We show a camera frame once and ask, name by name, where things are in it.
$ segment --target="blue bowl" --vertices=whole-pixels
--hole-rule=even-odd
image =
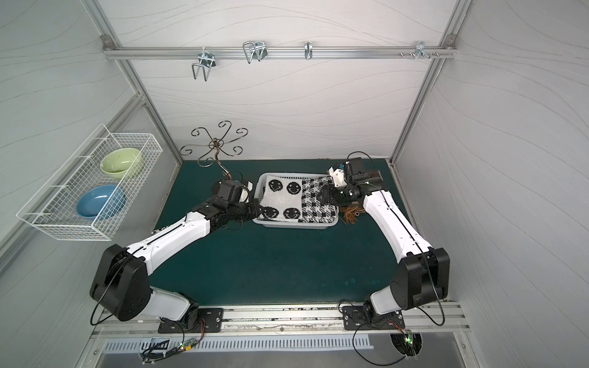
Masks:
[[[117,186],[112,184],[101,185],[84,194],[80,200],[78,200],[78,204],[75,208],[76,212],[81,217],[95,218],[100,210],[102,210],[111,194],[112,197],[109,205],[100,214],[99,220],[104,220],[116,215],[123,209],[123,207],[125,207],[127,196],[122,189],[117,189]]]

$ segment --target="black cable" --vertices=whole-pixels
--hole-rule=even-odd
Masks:
[[[241,171],[239,171],[239,170],[231,170],[231,171],[229,171],[229,173],[239,173],[241,175],[240,182],[243,183],[243,174],[241,173]],[[229,173],[223,174],[223,177],[228,177],[229,176]]]
[[[362,153],[362,154],[366,155],[368,158],[370,158],[370,160],[372,161],[372,172],[374,172],[374,171],[375,171],[374,160],[373,160],[373,159],[372,159],[372,157],[370,157],[370,155],[369,155],[369,154],[367,154],[366,152],[362,152],[362,151],[354,151],[354,152],[352,152],[352,153],[350,153],[350,154],[348,155],[348,157],[346,158],[346,161],[349,161],[349,160],[350,160],[350,156],[351,156],[351,155],[353,155],[354,153]]]
[[[389,203],[386,201],[385,195],[382,192],[381,189],[379,189],[379,187],[377,187],[374,184],[371,183],[359,183],[358,185],[361,184],[367,184],[367,185],[372,185],[373,187],[375,187],[376,189],[378,189],[378,191],[380,192],[380,194],[382,195],[382,199],[385,200],[386,206],[389,208],[389,210],[391,212],[393,212],[393,214],[395,215],[395,217],[397,218],[397,220],[399,220],[399,222],[401,223],[401,225],[403,225],[403,228],[405,228],[405,231],[407,231],[407,233],[409,234],[409,236],[411,237],[411,240],[413,240],[413,242],[415,243],[415,245],[417,246],[417,248],[419,248],[419,250],[421,251],[421,253],[423,254],[423,249],[421,249],[421,247],[419,246],[419,243],[417,242],[417,240],[415,240],[415,238],[413,238],[413,235],[411,234],[411,232],[407,229],[407,227],[405,226],[405,224],[403,223],[403,221],[401,221],[401,219],[399,218],[399,216],[393,211],[393,209],[389,206]],[[438,305],[440,306],[440,311],[442,312],[442,323],[438,323],[436,321],[434,321],[434,319],[423,309],[421,309],[420,307],[416,307],[417,309],[419,309],[420,311],[422,311],[426,316],[428,316],[428,318],[436,325],[436,326],[443,326],[444,323],[446,323],[446,315],[444,315],[444,309],[442,308],[442,303],[440,302],[440,297],[438,296],[438,292],[436,291],[436,285],[434,285],[434,278],[432,277],[432,273],[429,270],[429,262],[427,260],[427,258],[425,259],[425,268],[428,271],[428,276],[429,276],[429,281],[432,283],[432,288],[434,290],[434,294],[436,295],[436,299],[438,301]]]
[[[144,363],[147,362],[146,359],[149,359],[150,362],[158,362],[160,360],[164,360],[164,359],[169,358],[171,356],[180,354],[181,352],[184,351],[184,350],[180,350],[180,348],[184,344],[184,339],[186,338],[186,335],[184,334],[184,329],[182,328],[182,326],[180,325],[180,323],[178,323],[178,322],[176,322],[174,320],[169,320],[169,321],[175,323],[176,326],[178,326],[180,328],[180,330],[182,331],[182,342],[178,346],[175,346],[175,347],[173,347],[170,350],[166,350],[166,352],[164,354],[164,357],[160,357],[159,354],[158,355],[153,355],[153,350],[155,350],[155,348],[157,348],[157,347],[162,346],[165,343],[170,342],[169,339],[168,340],[165,340],[165,341],[162,341],[162,342],[159,342],[159,343],[155,344],[154,346],[149,347],[149,348],[143,350],[143,352],[141,353],[141,358],[143,359],[143,362]]]
[[[106,287],[106,289],[104,289],[104,292],[102,293],[102,296],[100,297],[100,299],[98,299],[98,301],[96,302],[96,305],[94,306],[94,309],[92,310],[92,314],[90,314],[90,325],[92,326],[97,326],[99,324],[101,324],[102,322],[106,321],[107,319],[109,319],[110,317],[112,317],[112,313],[109,314],[108,316],[104,317],[101,320],[98,320],[98,322],[94,323],[92,322],[92,319],[94,318],[94,314],[96,313],[96,309],[98,308],[98,306],[100,305],[100,302],[104,299],[104,296],[106,295],[108,288],[110,287],[110,285],[112,285],[112,282],[114,281],[114,279],[117,277],[117,274],[120,270],[122,270],[127,263],[129,263],[133,258],[133,254],[137,253],[139,250],[141,250],[143,248],[138,248],[136,249],[133,253],[131,253],[129,256],[125,256],[124,258],[118,260],[114,265],[112,265],[112,268],[116,267],[117,264],[121,263],[121,265],[119,266],[119,268],[117,268],[117,271],[115,271],[115,273],[112,275],[111,280],[108,282],[108,285]]]
[[[340,307],[340,306],[342,305],[342,303],[344,303],[344,302],[345,302],[345,303],[347,303],[347,304],[350,304],[352,307],[355,307],[355,305],[354,305],[354,304],[352,304],[352,302],[351,302],[351,301],[349,301],[348,299],[341,299],[341,300],[339,301],[339,303],[337,304],[337,311],[338,311],[338,312],[340,312],[340,313],[342,313],[342,314],[343,314],[343,310],[341,310],[339,307]]]
[[[358,332],[358,330],[362,327],[362,326],[368,326],[370,327],[370,324],[368,323],[363,323],[360,326],[358,326],[358,328],[356,329],[356,331],[354,331],[354,336],[352,336],[352,347],[354,348],[354,351],[360,356],[360,358],[366,360],[368,363],[374,365],[374,366],[379,366],[379,367],[388,367],[391,366],[393,364],[397,364],[399,363],[401,360],[405,359],[406,355],[403,355],[402,357],[400,357],[398,360],[395,360],[392,363],[387,363],[387,364],[379,364],[379,363],[374,363],[371,362],[370,360],[364,358],[364,356],[362,354],[360,354],[360,352],[356,349],[356,345],[354,344],[354,340],[356,339],[356,333]]]

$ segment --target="bracket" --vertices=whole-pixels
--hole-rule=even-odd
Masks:
[[[396,330],[392,324],[389,324],[388,319],[370,321],[367,320],[366,314],[362,306],[345,306],[342,307],[343,314],[343,328],[347,331],[355,331],[356,329],[362,330]],[[400,328],[405,328],[405,322],[403,321],[403,314],[398,310],[392,313],[391,320]]]
[[[220,332],[221,331],[221,323],[223,321],[223,308],[199,308],[198,309],[198,320],[204,320],[204,332],[211,333],[211,332]],[[160,326],[157,330],[158,333],[163,334],[170,334],[170,333],[179,333],[180,331],[177,328],[177,325],[170,321],[165,320],[160,322]]]
[[[455,43],[456,43],[456,35],[450,34],[450,35],[447,35],[446,38],[444,39],[443,46],[447,49],[453,49],[453,48],[456,48]]]
[[[204,81],[206,82],[209,80],[211,68],[214,66],[216,66],[215,56],[203,50],[203,52],[198,55],[198,64],[192,64],[192,75],[194,76],[194,79],[196,79],[199,70],[202,68]]]
[[[254,55],[256,55],[256,59],[258,61],[262,61],[262,59],[268,55],[268,51],[266,51],[266,44],[261,41],[247,41],[243,43],[242,47],[243,52],[246,54],[246,60],[248,64],[252,63]]]
[[[305,59],[310,60],[313,58],[313,43],[305,42]]]
[[[414,59],[429,59],[431,57],[430,54],[427,54],[424,50],[425,43],[423,41],[419,41],[417,46],[415,47],[415,52],[412,53]]]
[[[100,40],[102,41],[103,51],[114,50],[114,41],[112,40],[112,37],[109,35],[100,35]]]

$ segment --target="wall hook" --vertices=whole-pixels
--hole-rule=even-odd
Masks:
[[[431,55],[427,54],[425,52],[424,48],[425,48],[425,43],[423,41],[419,41],[417,43],[417,46],[415,47],[415,52],[411,53],[411,55],[413,55],[413,58],[415,58],[415,59],[421,59],[421,58],[429,59],[431,57]]]
[[[202,69],[204,81],[206,82],[209,80],[211,68],[214,66],[216,66],[215,57],[213,54],[210,54],[203,49],[203,52],[198,55],[198,64],[192,64],[192,75],[194,76],[194,79],[198,76],[199,70]]]
[[[266,51],[266,44],[261,41],[244,42],[243,52],[246,54],[246,60],[248,64],[252,63],[254,55],[258,61],[262,61],[262,59],[268,55],[268,52]]]
[[[313,43],[305,42],[305,59],[311,60],[313,58]]]

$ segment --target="black mounting plate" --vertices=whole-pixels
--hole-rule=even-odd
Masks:
[[[342,314],[343,314],[343,328],[347,331],[355,331],[358,326],[363,323],[366,323],[366,316],[364,314],[364,310],[362,306],[346,306],[342,307]],[[393,322],[396,323],[397,326],[404,329],[405,322],[403,320],[403,314],[401,311],[396,311],[391,313],[389,317]],[[370,326],[367,324],[360,327],[360,331],[362,330],[396,330],[395,326],[391,326],[387,318],[382,316],[376,316],[375,319],[377,320],[376,323],[371,323]]]
[[[204,319],[204,332],[220,332],[223,308],[199,308],[198,317]]]
[[[204,319],[204,332],[219,332],[221,331],[221,323],[223,321],[223,308],[199,308],[198,319]],[[163,320],[157,329],[158,333],[170,334],[181,333],[178,325],[170,320]]]

